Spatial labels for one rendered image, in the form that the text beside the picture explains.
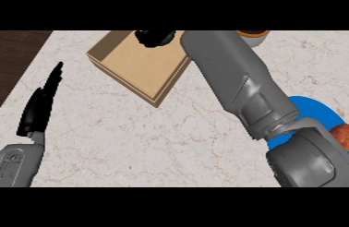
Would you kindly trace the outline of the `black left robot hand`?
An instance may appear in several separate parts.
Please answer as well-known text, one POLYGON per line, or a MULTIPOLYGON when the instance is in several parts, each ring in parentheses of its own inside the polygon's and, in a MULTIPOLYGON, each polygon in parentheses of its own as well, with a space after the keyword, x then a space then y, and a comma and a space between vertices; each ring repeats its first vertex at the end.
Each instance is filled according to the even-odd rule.
POLYGON ((19 137, 25 137, 28 133, 44 132, 46 130, 53 98, 60 83, 60 68, 62 63, 57 63, 43 87, 35 89, 29 97, 16 130, 19 137))

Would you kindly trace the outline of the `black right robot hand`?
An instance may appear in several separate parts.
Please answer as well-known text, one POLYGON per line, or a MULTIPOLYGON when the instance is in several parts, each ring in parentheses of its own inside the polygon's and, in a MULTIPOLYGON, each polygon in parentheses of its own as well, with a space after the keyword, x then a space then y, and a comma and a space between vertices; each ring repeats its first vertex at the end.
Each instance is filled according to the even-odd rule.
POLYGON ((162 40, 171 30, 137 30, 134 32, 134 37, 140 44, 148 48, 155 48, 162 45, 162 40))

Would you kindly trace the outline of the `dark green squash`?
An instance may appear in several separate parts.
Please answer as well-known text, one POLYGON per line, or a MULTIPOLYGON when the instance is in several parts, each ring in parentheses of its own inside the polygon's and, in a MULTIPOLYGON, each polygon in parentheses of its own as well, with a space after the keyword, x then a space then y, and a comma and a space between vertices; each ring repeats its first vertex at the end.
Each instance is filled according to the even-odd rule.
POLYGON ((173 30, 162 40, 162 45, 168 44, 174 38, 176 30, 173 30))

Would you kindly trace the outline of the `cardboard box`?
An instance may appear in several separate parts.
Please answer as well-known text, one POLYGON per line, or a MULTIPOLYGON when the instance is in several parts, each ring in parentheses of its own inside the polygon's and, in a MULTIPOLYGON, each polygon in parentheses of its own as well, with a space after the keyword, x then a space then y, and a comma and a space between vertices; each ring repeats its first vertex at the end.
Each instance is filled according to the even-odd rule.
POLYGON ((96 68, 154 106, 158 107, 191 62, 177 30, 171 42, 146 48, 133 30, 112 30, 87 51, 96 68))

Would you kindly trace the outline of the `blue plate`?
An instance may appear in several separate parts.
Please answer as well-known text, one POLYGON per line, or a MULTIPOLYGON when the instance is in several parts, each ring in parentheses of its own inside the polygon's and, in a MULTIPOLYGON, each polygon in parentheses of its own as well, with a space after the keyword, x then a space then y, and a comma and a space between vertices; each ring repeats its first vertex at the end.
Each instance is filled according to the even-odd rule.
MULTIPOLYGON (((288 100, 294 104, 300 114, 294 121, 300 120, 304 117, 309 117, 319 121, 324 128, 330 131, 337 125, 346 124, 340 115, 333 111, 333 109, 319 101, 312 98, 303 96, 288 96, 288 100)), ((288 132, 288 134, 278 135, 270 140, 267 140, 269 149, 276 148, 281 144, 284 144, 294 132, 288 132)))

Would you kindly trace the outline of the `dark brown wooden surface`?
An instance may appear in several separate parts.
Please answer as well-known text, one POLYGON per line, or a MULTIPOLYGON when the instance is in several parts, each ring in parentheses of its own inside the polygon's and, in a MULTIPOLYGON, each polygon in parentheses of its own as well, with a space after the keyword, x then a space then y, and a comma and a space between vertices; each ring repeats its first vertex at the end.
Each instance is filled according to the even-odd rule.
POLYGON ((0 30, 0 105, 50 34, 50 30, 0 30))

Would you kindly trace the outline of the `grey cup with brown top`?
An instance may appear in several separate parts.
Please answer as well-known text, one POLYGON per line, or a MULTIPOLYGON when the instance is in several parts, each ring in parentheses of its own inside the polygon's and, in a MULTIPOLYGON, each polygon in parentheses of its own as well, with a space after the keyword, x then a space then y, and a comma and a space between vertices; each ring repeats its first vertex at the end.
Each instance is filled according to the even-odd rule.
POLYGON ((248 46, 253 48, 264 41, 269 31, 267 30, 238 30, 235 32, 248 46))

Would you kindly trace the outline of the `orange-red fruit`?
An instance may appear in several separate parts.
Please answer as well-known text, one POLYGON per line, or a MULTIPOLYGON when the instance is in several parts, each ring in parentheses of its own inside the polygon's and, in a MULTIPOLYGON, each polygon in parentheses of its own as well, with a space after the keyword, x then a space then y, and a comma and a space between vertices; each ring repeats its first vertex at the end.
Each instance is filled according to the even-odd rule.
POLYGON ((344 151, 349 152, 349 125, 341 124, 334 126, 330 129, 330 133, 334 139, 338 141, 344 151))

